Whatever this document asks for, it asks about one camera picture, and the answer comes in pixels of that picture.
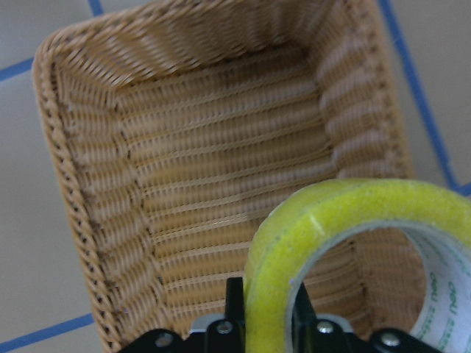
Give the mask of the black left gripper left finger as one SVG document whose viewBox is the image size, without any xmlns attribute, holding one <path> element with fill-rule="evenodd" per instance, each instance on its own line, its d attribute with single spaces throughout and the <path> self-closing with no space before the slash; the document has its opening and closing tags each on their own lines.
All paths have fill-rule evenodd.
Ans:
<svg viewBox="0 0 471 353">
<path fill-rule="evenodd" d="M 224 316 L 213 321 L 205 333 L 206 352 L 245 352 L 244 289 L 241 277 L 226 283 Z"/>
</svg>

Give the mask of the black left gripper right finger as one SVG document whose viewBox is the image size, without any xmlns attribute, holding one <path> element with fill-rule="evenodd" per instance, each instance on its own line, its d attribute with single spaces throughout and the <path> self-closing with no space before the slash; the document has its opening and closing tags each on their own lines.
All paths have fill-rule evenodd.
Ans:
<svg viewBox="0 0 471 353">
<path fill-rule="evenodd" d="M 317 318 L 305 286 L 298 290 L 291 321 L 293 352 L 352 352 L 343 329 L 334 321 Z"/>
</svg>

